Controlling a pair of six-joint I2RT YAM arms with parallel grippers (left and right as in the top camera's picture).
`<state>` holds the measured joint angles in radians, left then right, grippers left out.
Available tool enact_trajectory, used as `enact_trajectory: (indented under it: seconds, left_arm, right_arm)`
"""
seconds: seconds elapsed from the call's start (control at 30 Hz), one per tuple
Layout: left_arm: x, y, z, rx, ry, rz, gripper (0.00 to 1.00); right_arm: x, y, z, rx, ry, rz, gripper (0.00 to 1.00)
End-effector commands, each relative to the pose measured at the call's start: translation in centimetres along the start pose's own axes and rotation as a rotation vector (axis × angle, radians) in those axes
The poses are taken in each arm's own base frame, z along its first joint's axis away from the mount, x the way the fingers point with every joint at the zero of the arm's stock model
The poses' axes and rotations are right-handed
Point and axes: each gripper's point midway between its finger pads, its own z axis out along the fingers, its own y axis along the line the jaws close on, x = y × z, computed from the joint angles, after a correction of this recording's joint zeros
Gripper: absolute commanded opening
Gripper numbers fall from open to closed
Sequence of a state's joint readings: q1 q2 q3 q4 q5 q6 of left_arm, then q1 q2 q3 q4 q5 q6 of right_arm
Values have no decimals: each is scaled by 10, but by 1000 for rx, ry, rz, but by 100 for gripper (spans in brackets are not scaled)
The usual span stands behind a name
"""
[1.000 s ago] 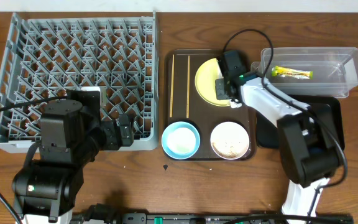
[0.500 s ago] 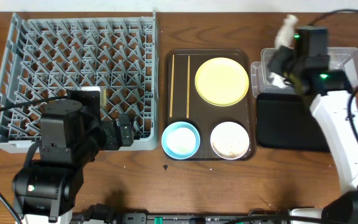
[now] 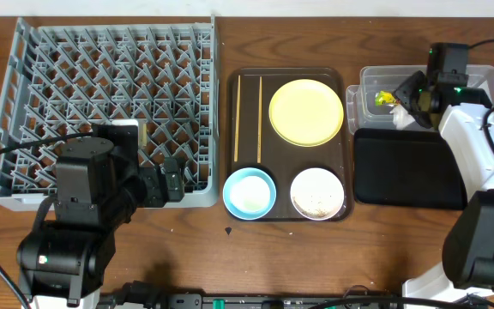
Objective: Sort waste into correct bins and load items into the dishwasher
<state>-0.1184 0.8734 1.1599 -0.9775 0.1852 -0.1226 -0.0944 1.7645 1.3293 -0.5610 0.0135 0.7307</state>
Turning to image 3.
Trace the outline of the yellow green snack wrapper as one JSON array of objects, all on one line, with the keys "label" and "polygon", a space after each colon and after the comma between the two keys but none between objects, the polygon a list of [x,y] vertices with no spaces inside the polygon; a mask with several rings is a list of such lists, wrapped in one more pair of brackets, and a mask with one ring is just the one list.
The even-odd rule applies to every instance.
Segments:
[{"label": "yellow green snack wrapper", "polygon": [[381,90],[375,95],[376,106],[395,106],[397,104],[397,99],[390,92]]}]

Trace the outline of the white pink bowl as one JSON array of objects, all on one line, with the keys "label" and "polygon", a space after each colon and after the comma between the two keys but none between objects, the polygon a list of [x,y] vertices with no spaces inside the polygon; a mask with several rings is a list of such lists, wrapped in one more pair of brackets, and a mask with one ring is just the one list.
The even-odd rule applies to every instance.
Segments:
[{"label": "white pink bowl", "polygon": [[344,185],[328,169],[312,167],[300,172],[290,186],[293,207],[306,219],[329,220],[346,206]]}]

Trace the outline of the white napkin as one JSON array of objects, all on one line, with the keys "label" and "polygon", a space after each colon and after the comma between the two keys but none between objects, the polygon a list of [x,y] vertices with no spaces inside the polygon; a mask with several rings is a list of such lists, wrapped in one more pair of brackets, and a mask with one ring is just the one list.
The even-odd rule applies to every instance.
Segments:
[{"label": "white napkin", "polygon": [[397,130],[422,130],[421,127],[415,120],[415,118],[410,115],[407,110],[401,105],[395,106],[390,114],[393,117],[393,125]]}]

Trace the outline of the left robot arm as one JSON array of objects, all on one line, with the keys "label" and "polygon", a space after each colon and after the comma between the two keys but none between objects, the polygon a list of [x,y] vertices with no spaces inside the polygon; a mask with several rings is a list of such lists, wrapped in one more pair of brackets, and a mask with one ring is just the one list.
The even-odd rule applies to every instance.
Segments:
[{"label": "left robot arm", "polygon": [[184,198],[184,159],[141,167],[138,150],[135,125],[95,124],[91,134],[63,145],[57,191],[40,204],[17,249],[18,287],[27,307],[41,300],[84,307],[103,285],[116,230],[139,208]]}]

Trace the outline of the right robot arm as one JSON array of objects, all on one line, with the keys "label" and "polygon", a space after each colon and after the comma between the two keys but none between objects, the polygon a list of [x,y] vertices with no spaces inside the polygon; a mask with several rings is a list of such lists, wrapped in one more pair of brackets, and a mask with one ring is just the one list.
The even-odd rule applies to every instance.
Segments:
[{"label": "right robot arm", "polygon": [[425,71],[392,93],[393,124],[437,130],[467,192],[467,206],[443,244],[442,261],[402,286],[402,308],[444,308],[494,294],[494,104],[468,87],[470,45],[434,43]]}]

